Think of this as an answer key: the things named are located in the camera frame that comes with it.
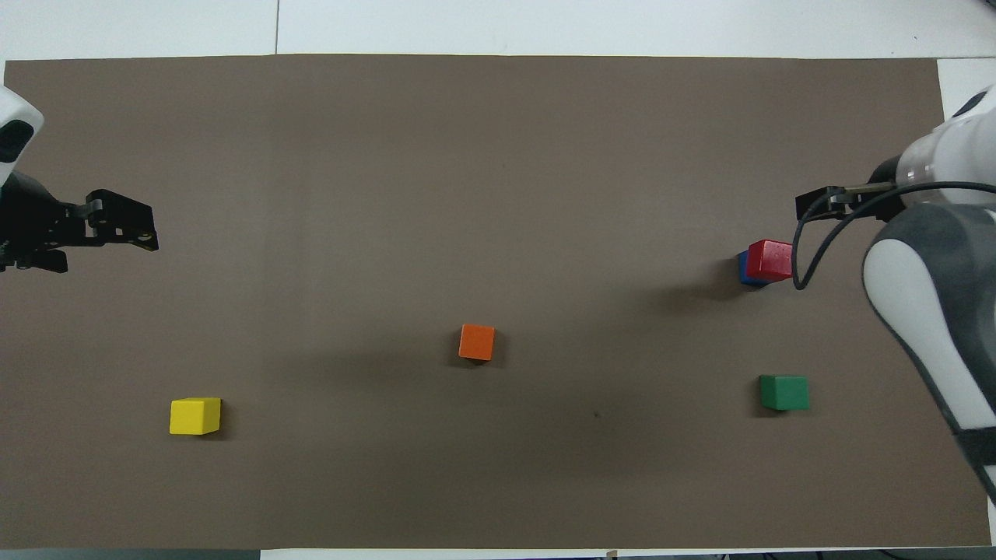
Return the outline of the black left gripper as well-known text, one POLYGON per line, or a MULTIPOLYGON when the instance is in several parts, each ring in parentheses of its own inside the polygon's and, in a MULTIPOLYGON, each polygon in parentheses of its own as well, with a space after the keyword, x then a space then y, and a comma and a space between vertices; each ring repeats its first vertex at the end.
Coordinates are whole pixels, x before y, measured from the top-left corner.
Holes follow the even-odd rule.
POLYGON ((68 272, 67 255, 58 250, 63 246, 160 248, 152 206, 109 189, 90 192, 82 205, 68 205, 22 173, 11 173, 2 185, 1 241, 3 271, 34 268, 57 274, 68 272))

